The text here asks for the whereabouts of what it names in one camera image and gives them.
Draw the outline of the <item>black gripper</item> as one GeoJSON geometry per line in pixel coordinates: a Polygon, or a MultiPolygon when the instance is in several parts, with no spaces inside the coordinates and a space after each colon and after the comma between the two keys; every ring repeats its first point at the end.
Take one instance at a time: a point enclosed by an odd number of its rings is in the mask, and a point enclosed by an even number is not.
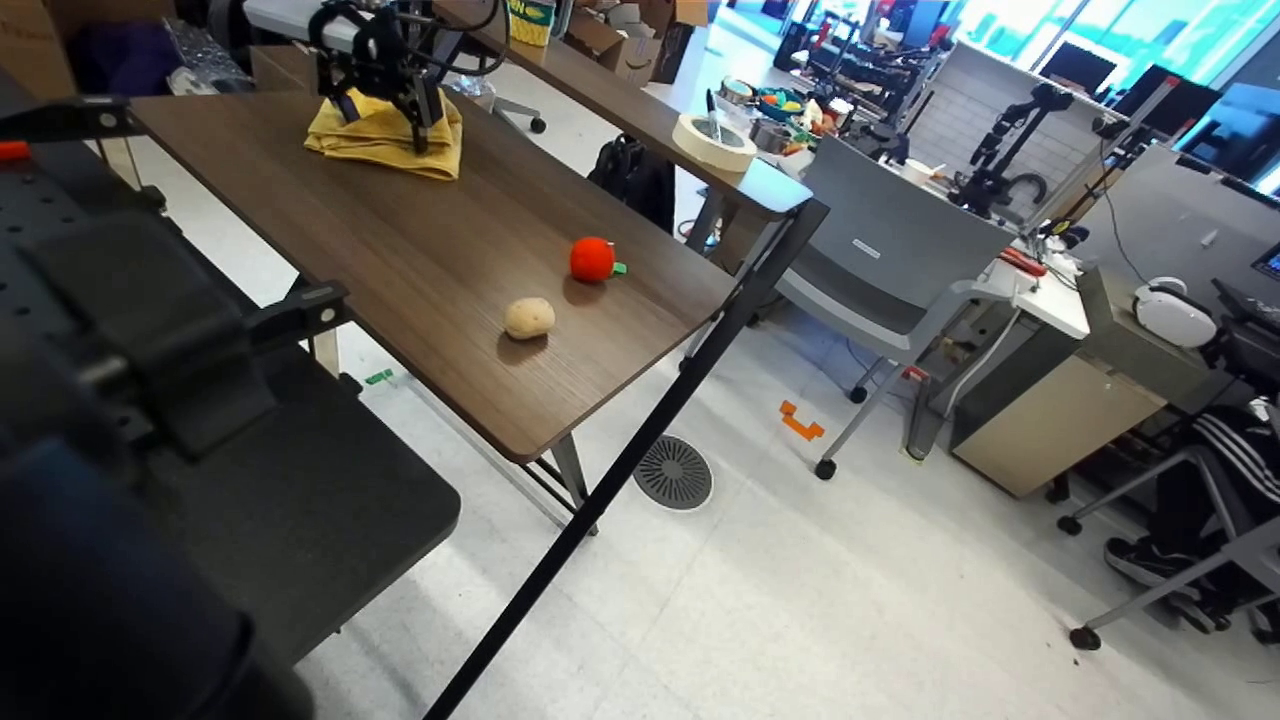
{"type": "Polygon", "coordinates": [[[396,104],[414,122],[417,156],[434,148],[434,128],[444,116],[444,59],[438,55],[444,24],[430,5],[434,0],[320,0],[308,17],[320,95],[344,122],[361,121],[354,92],[396,104]]]}

